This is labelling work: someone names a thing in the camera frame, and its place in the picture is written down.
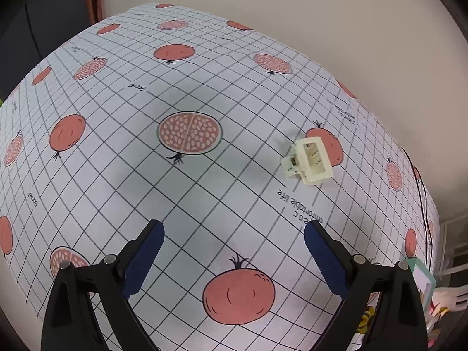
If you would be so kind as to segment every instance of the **green object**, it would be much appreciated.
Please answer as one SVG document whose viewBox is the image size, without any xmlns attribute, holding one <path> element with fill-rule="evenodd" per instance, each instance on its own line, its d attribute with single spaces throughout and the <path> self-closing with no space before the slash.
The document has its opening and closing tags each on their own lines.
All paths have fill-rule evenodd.
<svg viewBox="0 0 468 351">
<path fill-rule="evenodd" d="M 432 293 L 436 287 L 436 280 L 432 273 L 427 269 L 424 263 L 417 257 L 405 259 L 409 269 L 413 273 L 414 280 L 418 289 L 423 292 L 423 309 L 426 311 L 431 302 Z"/>
</svg>

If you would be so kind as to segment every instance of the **table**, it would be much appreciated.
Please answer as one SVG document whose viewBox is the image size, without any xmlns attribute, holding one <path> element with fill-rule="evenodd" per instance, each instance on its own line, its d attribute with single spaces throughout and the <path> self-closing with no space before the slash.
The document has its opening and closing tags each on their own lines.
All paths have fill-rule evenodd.
<svg viewBox="0 0 468 351">
<path fill-rule="evenodd" d="M 309 130 L 333 165 L 319 186 L 280 166 Z M 340 303 L 304 244 L 312 218 L 373 262 L 436 258 L 434 203 L 378 119 L 312 60 L 205 12 L 146 4 L 73 37 L 0 108 L 0 145 L 0 245 L 40 318 L 61 260 L 163 222 L 129 302 L 165 351 L 309 350 Z"/>
</svg>

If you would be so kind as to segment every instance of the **blue gripper pad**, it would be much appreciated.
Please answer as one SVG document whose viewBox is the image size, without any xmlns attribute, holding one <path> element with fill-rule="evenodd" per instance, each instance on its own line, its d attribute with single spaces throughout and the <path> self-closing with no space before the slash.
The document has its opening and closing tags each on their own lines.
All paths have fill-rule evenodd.
<svg viewBox="0 0 468 351">
<path fill-rule="evenodd" d="M 306 228 L 304 229 L 304 241 L 331 292 L 333 294 L 338 294 L 341 299 L 344 300 L 348 295 L 346 270 L 335 256 L 335 253 L 328 246 L 324 237 L 328 236 L 329 243 L 332 242 L 333 239 L 323 227 L 321 227 L 321 224 L 317 222 L 316 225 L 323 229 L 319 231 L 315 227 L 314 222 L 316 222 L 316 220 L 306 224 Z"/>
<path fill-rule="evenodd" d="M 164 226 L 158 220 L 153 222 L 153 229 L 149 232 L 125 270 L 122 294 L 126 299 L 129 299 L 130 295 L 138 293 L 164 242 Z"/>
</svg>

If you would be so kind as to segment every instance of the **silver screw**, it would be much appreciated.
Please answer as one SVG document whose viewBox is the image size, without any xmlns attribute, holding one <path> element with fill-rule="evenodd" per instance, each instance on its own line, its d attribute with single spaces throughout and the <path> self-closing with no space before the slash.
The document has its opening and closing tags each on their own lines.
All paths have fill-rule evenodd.
<svg viewBox="0 0 468 351">
<path fill-rule="evenodd" d="M 355 254 L 352 258 L 357 264 L 365 264 L 366 258 L 361 254 Z"/>
<path fill-rule="evenodd" d="M 104 264 L 109 265 L 109 264 L 112 264 L 113 262 L 115 262 L 116 259 L 117 259 L 117 256 L 115 256 L 114 254 L 108 254 L 102 260 L 104 261 Z"/>
<path fill-rule="evenodd" d="M 70 262 L 65 260 L 60 262 L 60 269 L 67 269 L 70 266 Z"/>
<path fill-rule="evenodd" d="M 403 269 L 404 271 L 409 268 L 408 263 L 406 261 L 399 261 L 398 267 L 400 269 Z"/>
</svg>

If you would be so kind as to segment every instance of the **white plastic connector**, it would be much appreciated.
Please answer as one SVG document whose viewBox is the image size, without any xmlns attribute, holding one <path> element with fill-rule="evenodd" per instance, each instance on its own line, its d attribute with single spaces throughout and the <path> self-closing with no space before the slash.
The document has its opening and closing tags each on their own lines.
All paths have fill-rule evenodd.
<svg viewBox="0 0 468 351">
<path fill-rule="evenodd" d="M 308 137 L 297 140 L 292 152 L 281 160 L 286 177 L 299 174 L 308 185 L 318 185 L 333 177 L 333 169 L 320 137 Z"/>
</svg>

